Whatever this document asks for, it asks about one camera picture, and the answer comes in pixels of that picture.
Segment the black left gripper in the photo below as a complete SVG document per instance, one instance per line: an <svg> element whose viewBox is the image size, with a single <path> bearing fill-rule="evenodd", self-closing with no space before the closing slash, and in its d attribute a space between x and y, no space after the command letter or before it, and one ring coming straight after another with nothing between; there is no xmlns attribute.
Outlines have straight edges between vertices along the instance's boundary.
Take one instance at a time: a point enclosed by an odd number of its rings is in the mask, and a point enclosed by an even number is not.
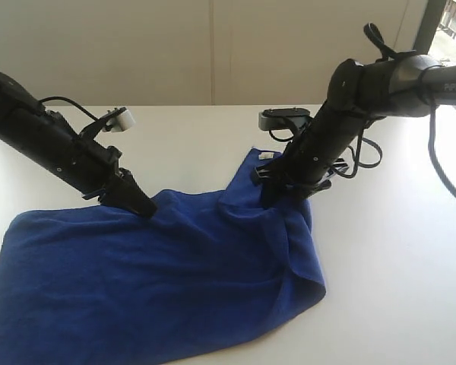
<svg viewBox="0 0 456 365"><path fill-rule="evenodd" d="M102 195L102 205L140 217L152 217L157 211L132 173L119 169L122 152L82 138L61 113L36 115L16 109L1 122L0 139L78 190L85 199Z"/></svg>

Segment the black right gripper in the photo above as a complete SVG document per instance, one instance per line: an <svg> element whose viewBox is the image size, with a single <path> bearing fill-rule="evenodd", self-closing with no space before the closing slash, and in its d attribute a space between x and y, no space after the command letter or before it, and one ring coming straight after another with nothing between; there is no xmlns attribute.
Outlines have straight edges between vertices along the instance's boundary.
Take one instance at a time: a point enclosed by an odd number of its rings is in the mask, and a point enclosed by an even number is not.
<svg viewBox="0 0 456 365"><path fill-rule="evenodd" d="M261 206L269 209L287 196L302 200L329 189L324 175L364 127L363 113L324 103L304 129L290 130L293 137L282 155L253 171L253 184L261 186Z"/></svg>

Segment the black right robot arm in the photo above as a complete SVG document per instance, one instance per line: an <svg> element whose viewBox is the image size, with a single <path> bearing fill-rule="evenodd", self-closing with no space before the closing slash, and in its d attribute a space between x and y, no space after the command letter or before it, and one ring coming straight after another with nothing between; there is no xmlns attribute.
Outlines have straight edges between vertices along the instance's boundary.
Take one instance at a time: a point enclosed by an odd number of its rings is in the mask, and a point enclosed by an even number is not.
<svg viewBox="0 0 456 365"><path fill-rule="evenodd" d="M360 160L364 131L389 116L429 116L429 153L435 155L435 111L456 106L456 65L445 66L427 55L397 55L369 65L353 59L342 62L331 77L326 101L315 115L304 108L266 109L258 127L273 134L289 130L286 147L252 172L261 187L261 205L280 197L308 198L331 187L331 178L352 179L374 163Z"/></svg>

